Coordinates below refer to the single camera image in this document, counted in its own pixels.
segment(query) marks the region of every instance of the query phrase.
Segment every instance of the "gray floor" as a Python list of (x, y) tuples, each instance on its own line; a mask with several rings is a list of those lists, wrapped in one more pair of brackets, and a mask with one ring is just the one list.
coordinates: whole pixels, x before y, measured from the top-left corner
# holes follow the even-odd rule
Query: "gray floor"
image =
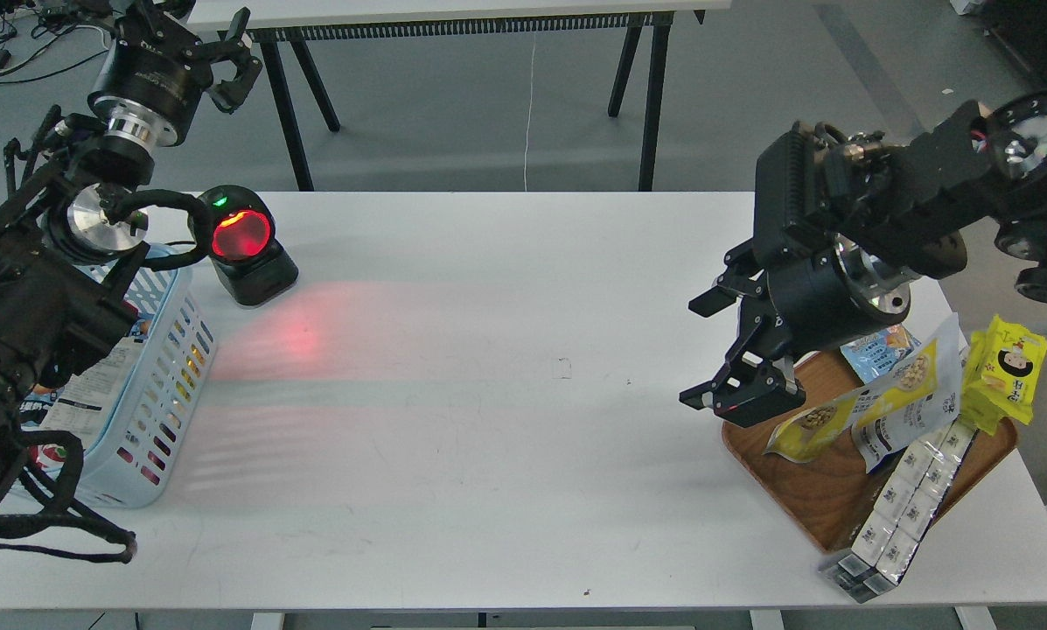
[[(8, 43), (15, 62), (37, 45), (24, 33)], [(344, 127), (325, 129), (288, 49), (291, 91), (312, 174), (330, 190), (632, 190), (640, 156), (647, 37), (632, 69), (622, 115), (604, 115), (623, 32), (618, 30), (322, 41), (311, 45)], [(44, 74), (99, 47), (98, 33), (76, 31), (22, 76)], [(86, 111), (101, 61), (58, 78), (0, 87), (2, 149), (26, 138), (48, 104)], [(846, 131), (883, 129), (908, 140), (967, 98), (997, 105), (1029, 91), (978, 23), (945, 0), (811, 3), (735, 0), (698, 25), (677, 16), (671, 37), (660, 130), (658, 190), (749, 190), (757, 155), (793, 120), (830, 120)], [(273, 104), (260, 80), (247, 104), (221, 115), (210, 104), (182, 147), (156, 156), (156, 187), (204, 189), (219, 183), (294, 189)], [(943, 290), (965, 331), (995, 312), (1047, 331), (1047, 308), (1015, 294), (1013, 260), (992, 246), (995, 227), (967, 231), (971, 267)], [(1022, 453), (1047, 501), (1047, 367), (1038, 424), (1023, 431)], [(1047, 627), (1047, 607), (994, 609), (998, 627)], [(474, 615), (295, 615), (288, 627), (472, 627)], [(0, 627), (88, 627), (98, 612), (0, 613)], [(247, 627), (247, 615), (148, 612), (142, 627)], [(860, 609), (784, 613), (789, 630), (819, 627), (959, 627), (950, 609)], [(504, 613), (488, 626), (694, 625), (748, 627), (747, 614), (582, 611)], [(111, 612), (95, 630), (134, 627)]]

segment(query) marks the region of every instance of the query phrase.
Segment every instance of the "black table leg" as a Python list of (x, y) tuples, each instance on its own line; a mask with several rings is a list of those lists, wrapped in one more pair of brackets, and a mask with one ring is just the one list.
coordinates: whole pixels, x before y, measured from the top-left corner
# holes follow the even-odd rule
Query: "black table leg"
[(331, 132), (340, 131), (340, 120), (336, 118), (336, 112), (332, 110), (332, 100), (328, 99), (328, 92), (325, 91), (325, 84), (320, 81), (320, 74), (316, 71), (316, 64), (312, 61), (310, 48), (305, 41), (291, 41), (290, 47), (294, 48), (294, 53), (298, 57), (298, 65), (302, 67), (306, 82), (310, 84), (310, 89), (314, 93), (316, 107), (320, 108), (320, 115), (325, 118), (325, 125)]
[(624, 48), (620, 51), (620, 64), (616, 67), (616, 81), (612, 83), (612, 95), (608, 98), (608, 116), (620, 115), (620, 104), (624, 103), (624, 88), (628, 87), (628, 75), (631, 74), (631, 62), (636, 59), (636, 47), (640, 44), (642, 25), (628, 25), (624, 32)]
[(274, 108), (279, 111), (279, 122), (283, 126), (286, 151), (290, 152), (290, 163), (294, 166), (298, 190), (313, 190), (310, 161), (306, 159), (306, 151), (302, 145), (302, 131), (294, 115), (294, 103), (290, 99), (290, 92), (286, 87), (286, 71), (283, 68), (283, 57), (279, 54), (279, 44), (266, 41), (259, 44), (259, 48), (263, 51), (263, 64), (267, 67), (267, 76), (270, 77), (270, 91), (274, 95)]
[(663, 74), (667, 69), (667, 24), (651, 27), (651, 68), (647, 73), (647, 108), (644, 112), (644, 147), (640, 152), (640, 190), (651, 190), (655, 178), (655, 147), (660, 136), (660, 110), (663, 105)]

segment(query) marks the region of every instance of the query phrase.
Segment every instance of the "red scanner light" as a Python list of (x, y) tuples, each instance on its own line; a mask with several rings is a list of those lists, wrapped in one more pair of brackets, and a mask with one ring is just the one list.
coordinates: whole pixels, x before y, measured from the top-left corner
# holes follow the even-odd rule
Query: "red scanner light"
[(211, 233), (211, 252), (228, 263), (260, 254), (270, 243), (270, 218), (252, 208), (232, 211)]

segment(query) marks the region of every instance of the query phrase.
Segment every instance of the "table leg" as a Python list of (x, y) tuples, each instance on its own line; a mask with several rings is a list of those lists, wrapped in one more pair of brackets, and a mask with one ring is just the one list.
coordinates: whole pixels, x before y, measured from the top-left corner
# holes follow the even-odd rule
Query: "table leg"
[(636, 59), (636, 47), (640, 44), (642, 25), (628, 25), (624, 32), (624, 48), (620, 51), (620, 64), (616, 67), (616, 80), (612, 83), (612, 95), (608, 98), (608, 116), (620, 115), (620, 104), (624, 103), (624, 88), (628, 87), (628, 75), (631, 74), (631, 62)]
[(320, 74), (316, 71), (316, 64), (312, 61), (310, 48), (305, 41), (291, 41), (290, 47), (294, 48), (294, 53), (298, 57), (298, 65), (302, 67), (306, 82), (310, 84), (310, 90), (314, 93), (316, 107), (320, 108), (320, 115), (324, 116), (325, 125), (331, 132), (340, 131), (340, 120), (336, 118), (336, 112), (332, 110), (332, 100), (328, 99), (328, 91), (325, 91), (325, 84), (320, 81)]
[(954, 612), (959, 615), (962, 630), (997, 630), (990, 609), (985, 606), (955, 606)]
[(251, 614), (251, 630), (283, 630), (286, 613), (257, 612)]
[(640, 152), (640, 192), (651, 190), (655, 178), (655, 147), (660, 135), (663, 105), (663, 74), (667, 69), (667, 39), (670, 24), (651, 27), (651, 68), (647, 73), (647, 108), (644, 112), (644, 147)]
[(748, 618), (752, 624), (752, 630), (784, 630), (784, 618), (779, 614), (779, 610), (750, 610)]
[(298, 190), (313, 190), (310, 161), (306, 158), (306, 151), (302, 145), (302, 131), (298, 129), (298, 118), (294, 115), (294, 103), (290, 99), (290, 91), (286, 87), (286, 71), (283, 68), (283, 57), (279, 54), (279, 43), (265, 41), (259, 44), (259, 48), (263, 52), (263, 64), (267, 67), (270, 91), (274, 95), (274, 108), (279, 111), (279, 122), (283, 126), (286, 151), (289, 152), (290, 163), (294, 166)]

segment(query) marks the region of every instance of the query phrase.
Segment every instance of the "power strip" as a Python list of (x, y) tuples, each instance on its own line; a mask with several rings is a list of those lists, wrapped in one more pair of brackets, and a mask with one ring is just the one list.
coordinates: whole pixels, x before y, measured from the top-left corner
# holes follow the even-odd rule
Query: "power strip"
[(3, 17), (6, 18), (6, 21), (15, 21), (16, 19), (32, 15), (36, 15), (35, 10), (32, 10), (32, 8), (24, 7), (23, 5), (22, 7), (15, 8), (14, 13), (12, 14), (0, 16), (0, 21), (3, 21)]

